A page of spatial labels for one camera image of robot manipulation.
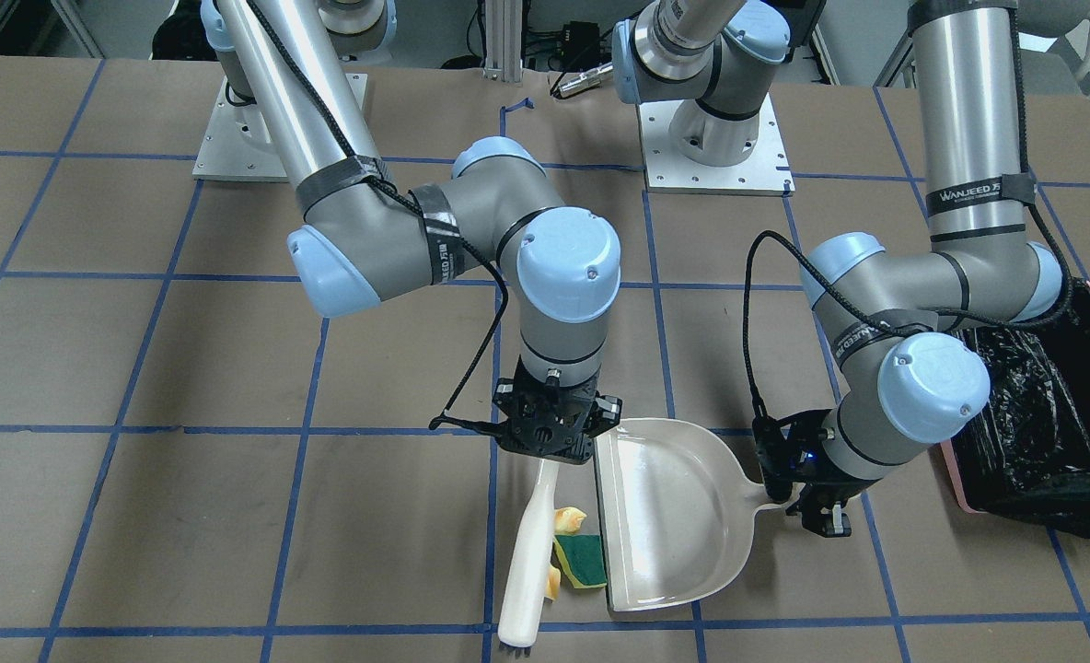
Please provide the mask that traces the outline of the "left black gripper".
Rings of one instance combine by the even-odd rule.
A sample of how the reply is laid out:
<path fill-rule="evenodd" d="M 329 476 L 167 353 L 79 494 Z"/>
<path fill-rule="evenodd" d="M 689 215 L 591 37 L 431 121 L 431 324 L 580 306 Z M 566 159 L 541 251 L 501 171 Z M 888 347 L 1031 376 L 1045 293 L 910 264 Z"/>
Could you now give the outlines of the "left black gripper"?
<path fill-rule="evenodd" d="M 864 490 L 864 482 L 843 471 L 827 456 L 824 442 L 839 433 L 826 425 L 831 410 L 809 410 L 782 420 L 759 414 L 752 421 L 756 457 L 770 498 L 786 504 L 801 485 L 790 513 L 801 513 L 806 531 L 824 538 L 852 537 L 844 504 Z"/>

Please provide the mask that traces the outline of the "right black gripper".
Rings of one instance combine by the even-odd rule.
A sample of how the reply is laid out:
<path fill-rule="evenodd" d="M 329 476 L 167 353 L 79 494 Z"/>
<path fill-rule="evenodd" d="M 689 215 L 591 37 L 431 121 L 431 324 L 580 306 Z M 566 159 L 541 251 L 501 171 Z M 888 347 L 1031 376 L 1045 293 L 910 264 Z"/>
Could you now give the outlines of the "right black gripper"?
<path fill-rule="evenodd" d="M 506 415 L 492 433 L 499 448 L 562 463 L 586 463 L 595 439 L 620 424 L 622 401 L 597 390 L 596 375 L 570 387 L 552 369 L 545 381 L 519 367 L 499 378 L 493 402 Z"/>

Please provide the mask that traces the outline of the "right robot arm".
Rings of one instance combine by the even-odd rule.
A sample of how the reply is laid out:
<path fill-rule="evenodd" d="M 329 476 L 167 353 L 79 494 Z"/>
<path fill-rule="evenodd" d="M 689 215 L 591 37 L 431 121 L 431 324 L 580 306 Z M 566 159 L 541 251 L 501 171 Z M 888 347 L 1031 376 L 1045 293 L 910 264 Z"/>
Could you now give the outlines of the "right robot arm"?
<path fill-rule="evenodd" d="M 622 403 L 600 394 L 620 236 L 567 206 L 516 140 L 481 138 L 452 174 L 399 192 L 314 1 L 204 1 L 213 50 L 259 110 L 304 224 L 287 240 L 323 318 L 359 313 L 481 267 L 518 298 L 521 349 L 492 400 L 502 421 L 443 411 L 429 427 L 489 436 L 507 453 L 586 463 Z"/>

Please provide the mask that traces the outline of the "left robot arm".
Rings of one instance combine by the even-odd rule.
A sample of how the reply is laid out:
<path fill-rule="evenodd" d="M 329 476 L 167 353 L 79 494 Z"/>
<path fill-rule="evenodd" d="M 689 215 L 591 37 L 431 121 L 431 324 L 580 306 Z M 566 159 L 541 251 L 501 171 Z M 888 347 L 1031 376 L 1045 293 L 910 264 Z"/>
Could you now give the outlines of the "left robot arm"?
<path fill-rule="evenodd" d="M 843 508 L 891 470 L 952 439 L 988 403 L 990 374 L 955 332 L 1027 329 L 1059 315 L 1062 252 L 1030 243 L 1038 219 L 1027 162 L 1016 1 L 915 1 L 931 248 L 894 256 L 865 232 L 794 250 L 807 304 L 849 390 L 832 410 L 783 420 L 758 390 L 765 491 L 807 531 L 848 537 Z M 675 103 L 667 142 L 702 167 L 750 157 L 775 68 L 790 50 L 760 1 L 652 1 L 609 38 L 623 103 Z"/>

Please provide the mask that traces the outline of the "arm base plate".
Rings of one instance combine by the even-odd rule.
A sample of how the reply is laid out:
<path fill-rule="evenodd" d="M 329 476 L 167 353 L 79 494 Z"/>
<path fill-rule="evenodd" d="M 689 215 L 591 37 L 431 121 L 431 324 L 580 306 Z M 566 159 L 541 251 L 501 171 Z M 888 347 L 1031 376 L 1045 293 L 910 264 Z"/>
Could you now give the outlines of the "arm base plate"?
<path fill-rule="evenodd" d="M 644 103 L 637 110 L 650 192 L 794 194 L 770 96 L 756 116 L 739 122 L 710 116 L 691 99 Z"/>
<path fill-rule="evenodd" d="M 352 142 L 353 150 L 365 157 L 376 174 L 388 171 L 365 125 L 365 89 L 368 76 L 334 65 L 342 81 L 317 81 L 328 110 Z M 287 93 L 279 101 L 234 108 L 218 88 L 209 124 L 192 174 L 199 180 L 238 183 L 289 183 L 296 186 L 306 176 L 343 159 L 344 150 L 317 110 L 310 108 L 304 92 Z"/>

